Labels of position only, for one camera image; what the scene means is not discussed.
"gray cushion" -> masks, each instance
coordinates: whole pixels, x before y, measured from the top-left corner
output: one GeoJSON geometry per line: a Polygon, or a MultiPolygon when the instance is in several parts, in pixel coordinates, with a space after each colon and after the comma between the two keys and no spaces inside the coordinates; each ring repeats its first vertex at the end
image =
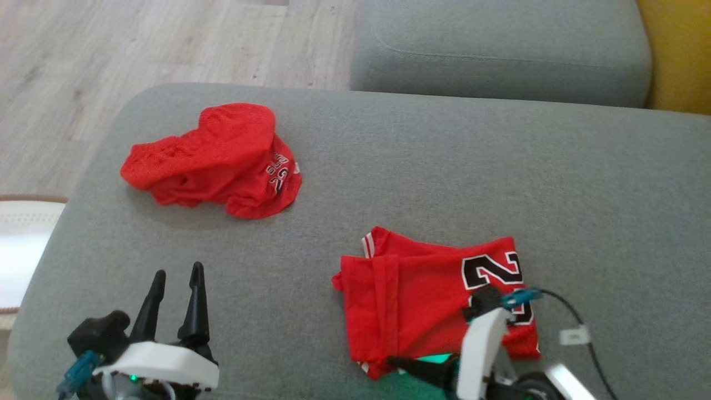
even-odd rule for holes
{"type": "MultiPolygon", "coordinates": [[[[21,399],[49,399],[74,360],[65,338],[114,309],[135,317],[168,273],[158,338],[176,338],[192,263],[205,264],[221,382],[206,399],[438,399],[410,377],[370,381],[348,356],[342,254],[380,224],[467,246],[512,235],[525,279],[591,327],[621,399],[700,398],[707,382],[711,118],[589,105],[385,93],[165,85],[120,113],[30,284],[9,350],[21,399]],[[292,207],[261,221],[224,207],[159,206],[118,175],[132,144],[257,102],[304,174],[292,207]]],[[[534,304],[547,361],[605,399],[573,319],[534,304]]]]}
{"type": "Polygon", "coordinates": [[[634,0],[367,0],[351,89],[640,107],[634,0]]]}

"red jersey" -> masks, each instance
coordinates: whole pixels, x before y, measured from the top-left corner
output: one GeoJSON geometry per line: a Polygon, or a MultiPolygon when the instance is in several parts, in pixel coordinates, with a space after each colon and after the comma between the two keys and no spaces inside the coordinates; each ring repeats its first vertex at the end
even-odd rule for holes
{"type": "MultiPolygon", "coordinates": [[[[387,358],[458,353],[468,327],[462,310],[478,288],[503,295],[524,288],[513,238],[453,248],[420,243],[376,226],[363,238],[365,258],[343,256],[333,285],[343,291],[351,358],[372,379],[387,358]]],[[[503,338],[509,355],[538,358],[530,305],[513,311],[503,338]]]]}

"brown trim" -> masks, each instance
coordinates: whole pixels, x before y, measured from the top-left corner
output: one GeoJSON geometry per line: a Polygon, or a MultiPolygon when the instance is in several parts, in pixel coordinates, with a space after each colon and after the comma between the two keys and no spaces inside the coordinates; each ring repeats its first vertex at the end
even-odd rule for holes
{"type": "Polygon", "coordinates": [[[0,194],[0,201],[46,201],[48,203],[67,204],[69,199],[62,196],[46,196],[43,194],[0,194]]]}

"white wire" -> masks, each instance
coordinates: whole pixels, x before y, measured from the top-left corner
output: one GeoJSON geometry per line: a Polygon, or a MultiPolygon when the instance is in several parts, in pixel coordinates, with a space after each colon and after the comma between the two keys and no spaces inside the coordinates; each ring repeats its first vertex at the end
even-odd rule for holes
{"type": "Polygon", "coordinates": [[[101,376],[101,388],[104,389],[104,396],[109,400],[116,400],[116,385],[114,377],[108,372],[101,376]]]}
{"type": "Polygon", "coordinates": [[[168,392],[168,398],[170,400],[178,400],[176,398],[176,391],[173,389],[173,387],[168,383],[168,382],[163,382],[161,381],[161,384],[163,385],[163,388],[168,392]]]}

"red fabric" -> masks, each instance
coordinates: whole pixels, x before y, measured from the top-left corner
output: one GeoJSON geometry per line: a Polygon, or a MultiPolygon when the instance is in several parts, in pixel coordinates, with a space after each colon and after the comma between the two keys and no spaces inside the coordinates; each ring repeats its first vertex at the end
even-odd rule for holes
{"type": "MultiPolygon", "coordinates": [[[[509,257],[515,254],[511,237],[452,248],[412,241],[381,227],[363,239],[363,247],[366,258],[342,257],[341,272],[332,281],[344,294],[351,358],[367,363],[363,369],[372,379],[390,371],[386,360],[391,356],[459,352],[468,326],[462,309],[474,291],[466,289],[464,260],[486,255],[513,268],[509,257]]],[[[503,294],[525,287],[482,273],[503,294]]],[[[503,338],[512,358],[540,357],[535,320],[529,316],[509,327],[503,338]]]]}
{"type": "Polygon", "coordinates": [[[209,107],[197,129],[134,145],[121,176],[162,205],[210,201],[227,204],[234,216],[264,218],[290,205],[301,186],[299,166],[275,125],[263,105],[209,107]]]}

